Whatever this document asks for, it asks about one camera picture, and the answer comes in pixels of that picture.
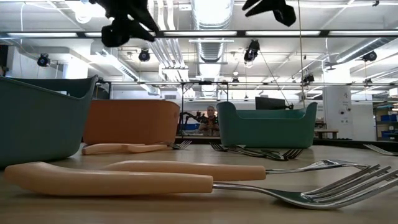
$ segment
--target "orange plastic bin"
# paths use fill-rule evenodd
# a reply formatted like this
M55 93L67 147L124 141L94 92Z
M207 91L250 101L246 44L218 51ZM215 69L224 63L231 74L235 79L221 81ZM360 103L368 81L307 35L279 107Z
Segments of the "orange plastic bin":
M93 100L86 144L154 144L175 140L179 105L162 100Z

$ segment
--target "fork handle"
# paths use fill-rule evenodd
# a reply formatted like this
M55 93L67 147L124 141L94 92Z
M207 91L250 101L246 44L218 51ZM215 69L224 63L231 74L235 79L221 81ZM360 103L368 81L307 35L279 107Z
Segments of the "fork handle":
M95 144L86 146L81 150L83 155L106 154L106 153L126 153L129 145L143 146L143 144Z
M23 189L46 195L113 196L210 193L205 175L80 170L31 162L6 167L4 178Z
M171 150L172 148L168 147L167 145L164 144L158 144L158 145L148 145L148 146L128 146L127 147L128 151L132 153L142 153L142 152L153 152L153 151L159 151L159 150Z
M106 154L106 153L142 153L142 152L152 152L158 150L166 150L167 145L143 145L143 144L95 144L92 146L84 147L81 150L83 155L92 154Z
M266 178L266 169L263 166L219 165L175 161L122 161L105 166L101 170L210 175L214 181L264 180Z

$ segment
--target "utensil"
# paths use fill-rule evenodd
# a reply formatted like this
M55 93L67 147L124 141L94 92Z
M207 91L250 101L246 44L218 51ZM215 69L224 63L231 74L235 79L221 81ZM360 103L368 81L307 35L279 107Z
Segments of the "utensil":
M169 142L169 141L159 142L156 144L165 144L168 145L168 147L172 147L173 149L186 149L191 143L192 141L185 140L181 142L181 144L175 144L174 142Z
M208 175L79 170L57 167L44 162L8 166L4 178L23 189L46 195L113 196L173 193L211 193L213 189L253 191L273 196L298 207L330 210L360 202L398 184L398 179L376 184L396 175L398 170L372 166L335 183L308 192L288 192L240 184L213 182Z
M184 141L180 145L172 142L161 142L159 144L144 145L144 144L95 144L92 146L86 146L81 150L83 155L92 154L106 154L106 153L142 153L152 152L159 150L171 150L171 149L185 149L190 144L190 141Z
M253 150L253 149L248 149L245 148L244 146L232 146L231 148L241 148L243 150L246 151L250 151L250 152L255 152L255 153L265 153L265 154L277 154L280 155L279 151L273 151L273 150L269 150L269 149L261 149L260 151L257 150ZM285 152L282 157L280 157L280 159L284 159L285 161L287 159L295 159L296 157L298 157L299 155L301 155L301 153L303 152L304 149L289 149L287 152Z
M336 159L314 162L309 166L296 169L266 169L263 166L239 166L226 164L206 164L177 161L122 161L107 165L101 170L129 171L129 172L166 172L179 174L210 175L214 181L242 181L264 180L267 174L291 174L315 170L334 169L340 167L363 167L355 162Z
M288 161L289 159L295 159L296 157L301 155L301 153L304 150L304 149L290 149L283 155L280 155L278 152L268 151L267 149L257 151L253 149L246 149L245 147L242 146L231 146L225 149L223 146L212 142L210 143L210 145L216 151L221 151L221 152L233 151L246 156L265 157L276 161Z
M260 157L260 158L270 158L276 161L286 161L285 158L281 157L278 154L274 154L274 153L258 153L258 152L251 152L251 151L246 151L246 150L242 150L241 146L232 146L229 147L227 149L225 149L223 146L219 145L219 144L215 144L215 143L210 143L211 147L218 151L218 152L228 152L231 151L233 153L237 153L237 154L242 154L245 156L252 156L252 157Z
M364 144L364 146L366 146L369 149L372 149L375 152L383 154L385 156L398 156L398 153L396 153L396 152L389 152L384 149L381 149L380 147L374 146L372 144Z
M398 179L392 180L378 187L376 184L387 180L389 177L396 175L398 170L384 174L373 180L379 174L382 174L390 167L384 167L369 173L371 170L378 169L379 165L367 168L352 174L344 179L338 180L330 185L308 192L288 192L282 190L265 189L262 187L253 187L250 185L227 184L222 182L214 182L214 189L223 190L242 190L253 191L273 196L277 199L291 203L298 207L314 209L314 210L331 210L365 200L375 196L390 188L398 185Z

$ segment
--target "wooden table surface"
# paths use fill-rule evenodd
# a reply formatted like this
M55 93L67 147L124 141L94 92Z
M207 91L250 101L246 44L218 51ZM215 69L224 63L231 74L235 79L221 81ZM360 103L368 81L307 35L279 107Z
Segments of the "wooden table surface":
M270 169L303 167L321 159L343 159L398 168L398 158L363 149L313 146L298 159L270 161L210 146L191 145L186 150L145 154L80 156L53 162L62 167L95 169L123 160L168 160L215 164L263 165ZM301 174L269 175L267 180L245 184L281 190L312 190L356 172L342 168ZM1 224L94 223L397 223L398 187L363 202L332 211L306 210L255 192L214 190L212 194L180 194L140 197L46 197L10 185L0 172Z

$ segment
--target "teal plastic bin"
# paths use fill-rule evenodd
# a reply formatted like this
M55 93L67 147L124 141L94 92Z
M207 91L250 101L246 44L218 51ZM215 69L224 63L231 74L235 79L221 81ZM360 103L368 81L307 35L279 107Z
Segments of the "teal plastic bin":
M0 77L0 167L76 153L96 80Z
M299 110L237 110L217 104L221 143L228 147L308 148L312 145L317 103Z

